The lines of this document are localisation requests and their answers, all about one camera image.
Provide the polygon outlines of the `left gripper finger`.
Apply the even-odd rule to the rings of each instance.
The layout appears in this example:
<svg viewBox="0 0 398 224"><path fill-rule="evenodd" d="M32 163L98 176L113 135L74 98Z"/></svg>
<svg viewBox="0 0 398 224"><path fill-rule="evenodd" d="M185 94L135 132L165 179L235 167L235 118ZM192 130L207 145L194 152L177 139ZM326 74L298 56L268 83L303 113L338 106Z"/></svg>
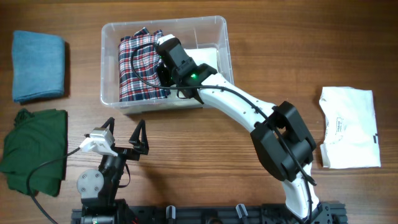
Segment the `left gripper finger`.
<svg viewBox="0 0 398 224"><path fill-rule="evenodd" d="M114 121L115 119L113 117L110 117L102 126L101 128L108 129L111 134L114 133Z"/></svg>
<svg viewBox="0 0 398 224"><path fill-rule="evenodd" d="M142 119L136 126L133 134L129 138L129 143L133 145L133 150L138 154L148 155L149 143L146 134L146 122Z"/></svg>

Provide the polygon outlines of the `white t-shirt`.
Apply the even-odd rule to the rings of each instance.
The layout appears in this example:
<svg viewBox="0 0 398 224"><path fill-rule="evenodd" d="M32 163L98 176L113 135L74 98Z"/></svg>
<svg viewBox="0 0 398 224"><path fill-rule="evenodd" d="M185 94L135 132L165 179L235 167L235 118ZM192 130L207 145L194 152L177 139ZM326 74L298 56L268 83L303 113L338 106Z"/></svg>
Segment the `white t-shirt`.
<svg viewBox="0 0 398 224"><path fill-rule="evenodd" d="M324 86L319 100L326 130L320 145L323 167L380 167L373 92L348 86Z"/></svg>

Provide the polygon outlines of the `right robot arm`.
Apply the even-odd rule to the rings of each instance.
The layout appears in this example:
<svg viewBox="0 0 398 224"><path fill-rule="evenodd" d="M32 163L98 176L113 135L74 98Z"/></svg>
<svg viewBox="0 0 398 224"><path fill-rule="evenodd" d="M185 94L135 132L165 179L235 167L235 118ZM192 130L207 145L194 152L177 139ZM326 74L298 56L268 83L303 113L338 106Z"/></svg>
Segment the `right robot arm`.
<svg viewBox="0 0 398 224"><path fill-rule="evenodd" d="M217 69L197 65L173 35L155 44L169 74L167 87L177 96L212 106L243 126L257 157L270 175L282 182L288 210L301 222L311 223L319 203L310 175L316 143L296 107L259 100L225 79Z"/></svg>

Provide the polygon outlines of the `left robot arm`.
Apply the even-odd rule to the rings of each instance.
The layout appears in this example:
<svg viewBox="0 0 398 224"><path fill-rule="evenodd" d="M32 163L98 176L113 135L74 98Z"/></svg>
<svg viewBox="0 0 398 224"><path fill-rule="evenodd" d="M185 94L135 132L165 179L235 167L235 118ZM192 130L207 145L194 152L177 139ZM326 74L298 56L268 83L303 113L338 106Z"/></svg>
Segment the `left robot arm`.
<svg viewBox="0 0 398 224"><path fill-rule="evenodd" d="M102 160L97 169L84 171L77 180L82 209L72 211L72 223L139 223L126 201L117 199L116 194L118 189L128 186L120 184L124 171L129 171L126 162L138 161L149 152L146 122L140 120L129 138L132 148L115 146L113 132L114 118L110 117L80 144L83 152L96 152Z"/></svg>

